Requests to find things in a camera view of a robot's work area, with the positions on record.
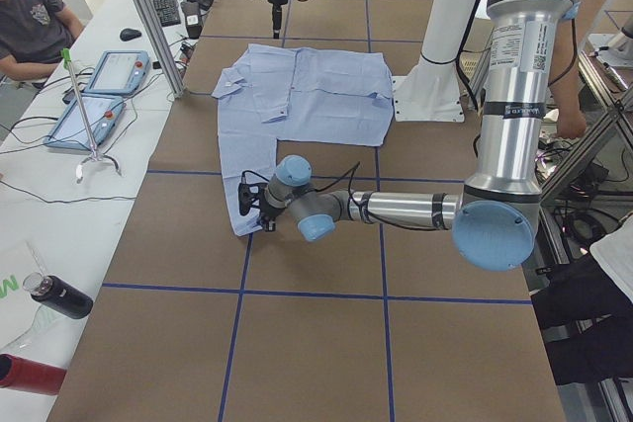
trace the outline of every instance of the white desk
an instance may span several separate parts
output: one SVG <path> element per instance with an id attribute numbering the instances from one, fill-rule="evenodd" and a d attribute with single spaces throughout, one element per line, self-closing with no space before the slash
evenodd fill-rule
<path id="1" fill-rule="evenodd" d="M 119 32 L 134 28 L 142 37 L 121 42 Z M 186 36 L 184 23 L 164 29 L 168 43 Z M 172 47 L 177 52 L 180 43 Z M 104 50 L 144 49 L 156 59 L 132 0 L 107 0 L 71 49 L 79 70 L 95 66 Z M 150 71 L 143 85 L 157 71 Z M 67 76 L 58 67 L 50 81 Z M 29 106 L 24 117 L 55 116 L 63 112 L 61 93 L 69 80 L 45 89 Z M 171 108 L 171 91 L 160 76 L 134 98 L 138 119 L 109 152 L 120 163 L 123 176 L 110 164 L 88 163 L 81 184 L 75 180 L 75 167 L 85 153 L 60 152 L 38 147 L 17 153 L 0 154 L 0 173 L 7 183 L 48 200 L 75 200 L 84 197 L 135 197 L 151 155 Z M 103 147 L 109 146 L 135 116 L 128 102 L 124 114 Z M 51 123 L 28 121 L 15 133 L 22 140 L 33 140 L 49 133 Z M 21 149 L 9 135 L 0 152 Z M 0 185 L 0 250 L 27 240 L 42 256 L 52 274 L 95 297 L 110 265 L 112 255 L 132 209 L 133 201 L 82 202 L 73 205 L 47 205 Z M 18 356 L 67 368 L 83 331 L 86 319 L 60 318 L 28 347 L 12 351 Z M 0 389 L 3 421 L 42 422 L 46 420 L 54 397 Z"/>

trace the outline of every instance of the metal frame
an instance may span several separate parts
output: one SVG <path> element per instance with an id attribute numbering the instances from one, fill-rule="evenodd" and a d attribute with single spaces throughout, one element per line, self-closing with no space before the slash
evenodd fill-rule
<path id="1" fill-rule="evenodd" d="M 179 98 L 182 96 L 185 87 L 183 85 L 180 72 L 176 67 L 176 62 L 171 54 L 171 50 L 169 49 L 169 44 L 167 43 L 165 34 L 162 31 L 158 15 L 151 4 L 151 0 L 133 1 L 136 5 L 136 10 L 138 11 L 140 20 L 145 27 L 151 46 L 158 57 L 160 67 L 165 73 L 169 87 L 171 88 L 174 97 Z"/>
<path id="2" fill-rule="evenodd" d="M 604 114 L 576 144 L 543 185 L 542 203 L 551 205 L 563 189 L 587 168 L 597 153 L 615 136 L 620 135 L 629 153 L 633 153 L 633 127 L 624 111 L 633 106 L 633 89 L 616 98 L 602 81 L 587 55 L 579 54 L 579 70 L 591 92 L 604 109 Z"/>
<path id="3" fill-rule="evenodd" d="M 633 153 L 633 127 L 626 118 L 626 111 L 633 108 L 633 88 L 629 88 L 621 98 L 616 98 L 602 81 L 590 59 L 582 52 L 579 55 L 579 70 L 591 92 L 604 109 L 604 114 L 591 127 L 589 132 L 577 143 L 572 152 L 565 157 L 553 175 L 543 186 L 542 205 L 552 205 L 563 189 L 593 161 L 599 151 L 616 135 L 622 139 L 629 153 Z M 554 217 L 541 208 L 540 231 L 546 242 L 538 245 L 543 251 L 547 246 L 549 256 L 557 265 L 569 264 L 564 251 L 558 226 L 553 225 Z M 579 330 L 587 328 L 585 322 L 578 322 Z M 615 422 L 629 422 L 629 418 L 613 380 L 604 380 L 598 384 L 606 407 Z"/>

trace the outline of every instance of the aluminum pole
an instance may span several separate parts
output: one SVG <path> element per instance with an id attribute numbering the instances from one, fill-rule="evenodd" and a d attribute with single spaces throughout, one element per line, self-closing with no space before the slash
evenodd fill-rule
<path id="1" fill-rule="evenodd" d="M 162 31 L 158 15 L 151 4 L 151 0 L 133 0 L 136 5 L 136 10 L 140 16 L 143 26 L 149 36 L 151 46 L 154 48 L 154 52 L 158 57 L 160 66 L 162 67 L 165 77 L 169 82 L 169 87 L 174 94 L 175 98 L 182 96 L 185 87 L 180 77 L 180 72 L 176 67 L 176 63 L 169 49 L 169 44 L 165 38 L 165 34 Z"/>

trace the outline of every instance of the gray t-shirt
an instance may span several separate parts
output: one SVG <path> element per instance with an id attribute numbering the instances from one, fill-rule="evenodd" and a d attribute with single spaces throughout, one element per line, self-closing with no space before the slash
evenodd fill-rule
<path id="1" fill-rule="evenodd" d="M 19 63 L 56 63 L 73 43 L 72 34 L 55 15 L 62 0 L 0 1 L 0 58 L 13 54 Z"/>

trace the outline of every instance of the keyboard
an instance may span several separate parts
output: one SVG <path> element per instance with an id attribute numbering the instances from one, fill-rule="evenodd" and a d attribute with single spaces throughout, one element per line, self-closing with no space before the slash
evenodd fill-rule
<path id="1" fill-rule="evenodd" d="M 162 27 L 180 24 L 177 0 L 151 0 L 151 3 L 158 14 Z"/>

